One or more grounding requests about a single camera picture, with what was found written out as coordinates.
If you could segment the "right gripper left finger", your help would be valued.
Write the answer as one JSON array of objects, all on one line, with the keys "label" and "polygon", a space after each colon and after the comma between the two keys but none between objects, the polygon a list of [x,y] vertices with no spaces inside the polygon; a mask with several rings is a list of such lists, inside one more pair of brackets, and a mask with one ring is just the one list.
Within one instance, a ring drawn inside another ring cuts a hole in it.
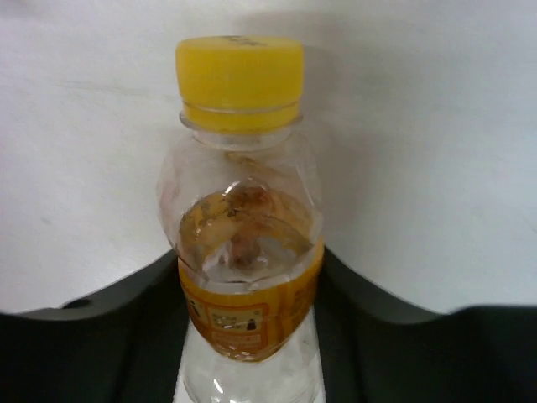
[{"label": "right gripper left finger", "polygon": [[171,402],[188,327],[178,260],[59,308],[1,315],[3,402]]}]

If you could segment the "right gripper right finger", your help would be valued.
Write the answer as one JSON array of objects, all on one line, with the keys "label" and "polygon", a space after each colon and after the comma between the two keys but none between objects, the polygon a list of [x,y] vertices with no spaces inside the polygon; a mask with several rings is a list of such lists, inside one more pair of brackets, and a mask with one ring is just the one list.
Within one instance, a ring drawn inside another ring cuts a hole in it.
[{"label": "right gripper right finger", "polygon": [[389,294],[326,251],[315,299],[329,402],[533,402],[536,310],[438,314]]}]

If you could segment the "clear bottle yellow cap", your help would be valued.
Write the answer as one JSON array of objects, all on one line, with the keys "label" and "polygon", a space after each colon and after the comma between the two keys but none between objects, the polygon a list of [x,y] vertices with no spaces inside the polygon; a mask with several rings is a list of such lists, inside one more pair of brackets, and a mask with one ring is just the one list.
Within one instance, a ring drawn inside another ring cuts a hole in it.
[{"label": "clear bottle yellow cap", "polygon": [[194,402],[312,402],[324,244],[315,156],[297,130],[303,47],[185,39],[175,66],[188,134],[166,156],[158,193],[190,317],[185,391]]}]

